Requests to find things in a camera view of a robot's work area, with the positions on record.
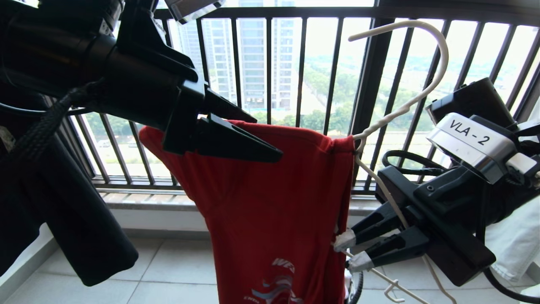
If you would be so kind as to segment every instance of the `city view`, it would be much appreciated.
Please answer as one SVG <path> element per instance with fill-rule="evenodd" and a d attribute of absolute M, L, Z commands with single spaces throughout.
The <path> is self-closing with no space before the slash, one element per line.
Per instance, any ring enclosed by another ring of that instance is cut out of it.
<path fill-rule="evenodd" d="M 226 6 L 306 6 L 307 3 L 301 0 L 228 0 Z M 355 2 L 355 4 L 369 6 L 373 5 L 373 1 Z M 350 6 L 351 2 L 343 1 L 343 5 Z M 166 8 L 164 3 L 160 3 L 160 7 Z M 427 19 L 424 21 L 439 29 L 443 24 L 442 20 Z M 241 18 L 237 20 L 239 75 L 236 75 L 230 19 L 203 19 L 202 32 L 210 87 L 235 103 L 238 99 L 236 76 L 240 77 L 242 108 L 257 118 L 259 123 L 267 122 L 266 98 L 267 92 L 270 90 L 272 124 L 294 126 L 298 102 L 302 20 L 300 18 L 272 19 L 272 58 L 267 58 L 266 22 L 264 18 Z M 328 131 L 328 136 L 333 138 L 347 136 L 366 45 L 365 39 L 349 42 L 347 38 L 352 34 L 369 29 L 369 24 L 369 18 L 345 18 L 343 23 Z M 428 96 L 427 102 L 443 97 L 454 90 L 476 24 L 476 22 L 471 21 L 452 21 L 447 37 L 450 52 L 448 70 L 441 84 Z M 337 25 L 337 18 L 309 18 L 307 21 L 300 127 L 318 132 L 322 132 L 325 121 Z M 195 22 L 178 25 L 173 20 L 170 20 L 168 27 L 171 31 L 173 48 L 189 56 L 202 75 L 203 64 Z M 507 24 L 487 23 L 485 25 L 465 83 L 489 76 L 507 29 Z M 508 54 L 495 81 L 495 87 L 504 101 L 510 95 L 537 30 L 537 28 L 527 26 L 518 26 L 516 29 Z M 372 122 L 384 115 L 405 32 L 406 29 L 399 29 L 392 34 Z M 407 102 L 423 89 L 435 50 L 436 42 L 429 34 L 422 30 L 414 31 L 394 102 L 394 109 Z M 267 61 L 269 59 L 272 67 L 270 88 L 267 87 L 266 80 Z M 511 109 L 512 113 L 517 109 L 539 61 L 540 56 L 537 54 L 523 88 L 517 96 L 517 101 Z M 414 111 L 415 108 L 397 118 L 388 126 L 380 156 L 387 150 L 402 148 Z M 146 176 L 128 122 L 110 115 L 108 115 L 108 118 L 119 143 L 122 156 L 126 161 L 129 174 Z M 108 174 L 123 175 L 114 151 L 110 147 L 99 115 L 95 113 L 86 114 L 85 122 L 92 130 L 93 140 L 95 140 L 98 153 L 105 164 Z M 424 111 L 409 150 L 426 156 L 431 144 L 425 139 L 425 135 L 432 128 L 433 123 Z M 377 134 L 373 134 L 368 139 L 366 149 L 362 155 L 364 163 L 371 163 Z M 148 151 L 146 151 L 146 155 L 154 176 L 170 176 L 168 170 L 155 156 Z M 434 160 L 448 164 L 448 160 L 439 152 L 436 153 Z M 380 168 L 382 168 L 382 164 L 379 162 L 376 169 Z M 362 171 L 358 175 L 359 180 L 364 180 L 366 177 L 367 175 Z"/>

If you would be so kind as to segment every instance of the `car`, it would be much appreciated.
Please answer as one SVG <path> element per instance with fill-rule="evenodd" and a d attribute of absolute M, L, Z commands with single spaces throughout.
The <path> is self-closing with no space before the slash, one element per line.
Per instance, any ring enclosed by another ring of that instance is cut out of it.
<path fill-rule="evenodd" d="M 100 140 L 98 141 L 98 148 L 108 148 L 111 146 L 110 140 Z"/>

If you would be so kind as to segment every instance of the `t-shirt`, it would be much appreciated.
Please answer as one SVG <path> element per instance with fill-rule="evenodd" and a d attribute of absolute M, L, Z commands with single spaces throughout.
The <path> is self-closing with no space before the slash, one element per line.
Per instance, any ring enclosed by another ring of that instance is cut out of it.
<path fill-rule="evenodd" d="M 231 122 L 283 151 L 281 160 L 181 156 L 163 151 L 163 132 L 139 134 L 205 218 L 220 303 L 342 304 L 345 256 L 330 243 L 346 228 L 352 137 Z"/>

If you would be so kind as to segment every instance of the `white hanger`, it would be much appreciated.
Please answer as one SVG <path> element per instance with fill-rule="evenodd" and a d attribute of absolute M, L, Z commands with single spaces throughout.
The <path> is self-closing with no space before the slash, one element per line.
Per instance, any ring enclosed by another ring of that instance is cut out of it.
<path fill-rule="evenodd" d="M 438 69 L 437 73 L 435 74 L 435 77 L 433 78 L 433 81 L 427 86 L 427 88 L 425 88 L 418 95 L 416 95 L 415 97 L 410 99 L 404 105 L 399 107 L 397 110 L 395 110 L 392 113 L 386 115 L 385 117 L 383 117 L 382 119 L 380 119 L 376 123 L 370 125 L 362 133 L 353 135 L 354 140 L 361 140 L 360 145 L 356 150 L 356 155 L 355 155 L 356 163 L 364 171 L 366 171 L 373 178 L 373 180 L 375 180 L 375 182 L 379 185 L 379 187 L 383 191 L 384 195 L 388 199 L 390 205 L 392 206 L 394 212 L 399 217 L 399 219 L 401 220 L 401 222 L 402 222 L 402 224 L 403 224 L 403 226 L 405 228 L 408 228 L 409 224 L 407 223 L 407 221 L 405 220 L 405 217 L 403 216 L 403 213 L 401 212 L 401 210 L 397 206 L 397 203 L 396 203 L 395 199 L 393 198 L 392 194 L 390 193 L 390 191 L 388 191 L 388 188 L 384 185 L 382 180 L 375 174 L 375 172 L 373 172 L 369 167 L 367 167 L 364 163 L 362 163 L 362 161 L 360 159 L 360 154 L 363 152 L 364 147 L 366 146 L 366 139 L 370 134 L 372 134 L 373 132 L 379 130 L 381 127 L 387 125 L 389 122 L 391 122 L 396 117 L 407 113 L 410 110 L 410 107 L 412 105 L 417 103 L 422 98 L 426 97 L 441 82 L 442 77 L 444 76 L 444 73 L 446 72 L 446 68 L 448 67 L 448 46 L 446 44 L 446 39 L 444 38 L 444 35 L 439 30 L 437 30 L 433 25 L 431 25 L 429 23 L 426 23 L 426 22 L 423 22 L 423 21 L 418 21 L 418 20 L 406 20 L 406 21 L 401 21 L 401 22 L 395 22 L 395 23 L 392 23 L 392 24 L 383 25 L 383 26 L 378 27 L 378 28 L 370 29 L 368 31 L 365 31 L 365 32 L 362 32 L 362 33 L 359 33 L 359 34 L 356 34 L 356 35 L 352 35 L 352 36 L 349 37 L 349 41 L 355 41 L 355 40 L 358 40 L 358 39 L 367 38 L 367 37 L 379 35 L 379 34 L 382 34 L 382 33 L 385 33 L 385 32 L 393 31 L 393 30 L 398 29 L 398 28 L 410 28 L 410 27 L 424 29 L 424 30 L 428 31 L 430 34 L 432 34 L 433 37 L 435 37 L 435 39 L 437 40 L 437 44 L 438 44 L 439 50 L 441 52 L 441 60 L 440 60 L 441 65 L 439 66 L 439 69 Z M 437 283 L 437 286 L 439 287 L 441 292 L 443 294 L 445 294 L 445 296 L 448 297 L 452 301 L 453 304 L 457 304 L 456 300 L 446 290 L 444 290 L 444 288 L 442 287 L 442 284 L 439 281 L 437 275 L 435 274 L 435 271 L 433 270 L 433 267 L 431 266 L 428 258 L 426 256 L 424 256 L 422 258 L 423 258 L 424 262 L 426 263 L 426 266 L 428 266 L 429 272 L 431 273 L 433 279 Z M 422 298 L 418 297 L 417 295 L 415 295 L 414 293 L 412 293 L 408 289 L 400 286 L 398 280 L 392 280 L 392 279 L 386 277 L 385 275 L 383 275 L 382 273 L 378 272 L 375 269 L 371 269 L 370 271 L 373 272 L 374 274 L 378 275 L 379 277 L 381 277 L 382 279 L 384 279 L 388 283 L 390 283 L 390 285 L 384 291 L 384 295 L 388 299 L 390 299 L 392 302 L 401 303 L 401 302 L 405 301 L 404 299 L 392 298 L 388 294 L 394 287 L 397 287 L 400 290 L 402 290 L 403 292 L 405 292 L 406 294 L 410 295 L 411 297 L 413 297 L 414 299 L 419 301 L 420 303 L 429 304 L 428 302 L 426 302 Z"/>

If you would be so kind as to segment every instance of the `black fabric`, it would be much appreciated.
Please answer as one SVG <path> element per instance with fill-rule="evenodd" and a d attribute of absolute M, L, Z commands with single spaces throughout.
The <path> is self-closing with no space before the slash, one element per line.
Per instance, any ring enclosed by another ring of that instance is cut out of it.
<path fill-rule="evenodd" d="M 44 110 L 42 97 L 0 83 L 0 102 Z M 37 118 L 0 111 L 0 125 L 20 138 Z M 7 153 L 0 141 L 0 158 Z M 88 176 L 55 135 L 36 169 L 12 189 L 10 174 L 0 168 L 0 275 L 39 235 L 46 222 L 67 260 L 87 286 L 131 268 L 138 253 L 108 210 Z"/>

